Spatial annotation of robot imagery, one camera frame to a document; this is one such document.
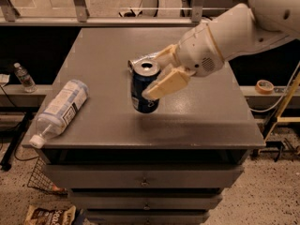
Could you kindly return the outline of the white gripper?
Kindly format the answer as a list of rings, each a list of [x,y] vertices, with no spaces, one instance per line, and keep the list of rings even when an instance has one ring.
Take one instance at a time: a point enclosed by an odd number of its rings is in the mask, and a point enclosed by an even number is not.
[[[224,58],[207,24],[187,31],[177,46],[169,45],[154,60],[164,69],[142,91],[147,100],[175,93],[188,85],[191,76],[206,77],[224,66]]]

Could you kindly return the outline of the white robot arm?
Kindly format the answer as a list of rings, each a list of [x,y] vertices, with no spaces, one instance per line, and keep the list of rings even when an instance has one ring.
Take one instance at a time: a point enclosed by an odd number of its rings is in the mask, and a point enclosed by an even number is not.
[[[240,55],[261,53],[298,38],[300,0],[247,0],[160,51],[155,60],[161,73],[142,96],[163,98],[186,87],[192,76],[206,77]]]

